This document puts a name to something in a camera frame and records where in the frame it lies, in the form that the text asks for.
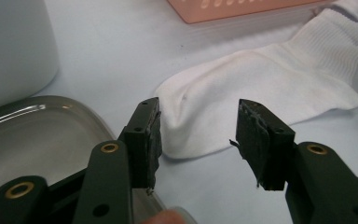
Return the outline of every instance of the pink basket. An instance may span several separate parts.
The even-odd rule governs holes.
[[[168,0],[187,23],[211,21],[325,0]]]

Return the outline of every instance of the white container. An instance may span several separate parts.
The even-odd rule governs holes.
[[[0,105],[30,96],[58,71],[43,0],[0,0]]]
[[[321,1],[323,0],[168,0],[187,23],[211,21]]]

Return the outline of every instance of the stainless steel tray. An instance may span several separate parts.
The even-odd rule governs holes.
[[[40,175],[51,185],[87,167],[91,150],[113,135],[77,101],[59,96],[28,98],[0,107],[0,185]],[[157,195],[133,192],[135,221],[163,208]]]

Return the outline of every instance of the white cloth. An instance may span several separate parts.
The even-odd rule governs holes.
[[[354,12],[358,19],[358,9]],[[240,98],[265,105],[287,124],[335,108],[353,109],[357,66],[358,22],[325,9],[288,42],[187,69],[156,91],[164,153],[185,159],[230,147]]]

